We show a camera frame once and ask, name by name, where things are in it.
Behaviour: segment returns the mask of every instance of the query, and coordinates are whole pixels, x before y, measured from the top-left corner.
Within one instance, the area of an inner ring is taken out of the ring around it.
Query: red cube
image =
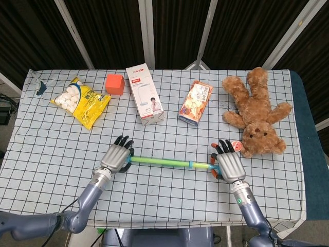
[[[105,88],[109,94],[122,95],[124,90],[123,76],[107,75]]]

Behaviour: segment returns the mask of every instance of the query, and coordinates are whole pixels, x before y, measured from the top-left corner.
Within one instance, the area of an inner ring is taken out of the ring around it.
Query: grid pattern cloth
[[[125,78],[124,94],[112,97],[90,131],[49,102],[75,76],[96,92],[105,92],[106,75],[114,73]],[[0,210],[17,214],[61,211],[81,194],[93,168],[121,134],[134,139],[136,156],[207,162],[214,151],[211,143],[242,137],[242,130],[222,120],[224,112],[236,110],[222,81],[238,75],[246,83],[246,74],[245,70],[152,70],[166,118],[144,127],[124,70],[30,70],[0,171]],[[35,94],[37,79],[47,85],[42,96]],[[198,127],[177,119],[194,80],[214,87]],[[288,70],[269,71],[268,89],[272,107],[283,101],[293,105]],[[263,214],[277,231],[290,232],[306,217],[294,112],[274,127],[287,144],[282,155],[241,159]],[[77,203],[70,209],[77,210]],[[206,170],[151,164],[133,164],[127,173],[115,174],[88,222],[95,227],[126,228],[228,224],[240,225],[244,220],[227,183],[216,181]]]

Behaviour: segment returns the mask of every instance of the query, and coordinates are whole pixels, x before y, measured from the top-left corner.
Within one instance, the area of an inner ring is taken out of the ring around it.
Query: brown teddy bear
[[[289,115],[292,107],[283,102],[272,110],[267,89],[267,71],[257,67],[247,75],[252,96],[237,76],[223,81],[223,88],[234,97],[239,114],[225,112],[223,119],[233,126],[244,129],[242,135],[244,157],[273,152],[281,154],[286,149],[284,140],[278,138],[272,124]]]

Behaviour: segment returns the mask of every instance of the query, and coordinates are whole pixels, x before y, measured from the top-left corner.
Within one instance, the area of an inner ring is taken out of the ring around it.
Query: bag of marshmallows
[[[110,95],[95,93],[75,77],[66,91],[51,102],[71,113],[90,130],[110,99]]]

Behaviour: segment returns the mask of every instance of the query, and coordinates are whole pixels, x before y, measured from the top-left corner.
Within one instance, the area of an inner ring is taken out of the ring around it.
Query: desk lamp box
[[[165,113],[146,63],[126,71],[142,125],[162,121]]]

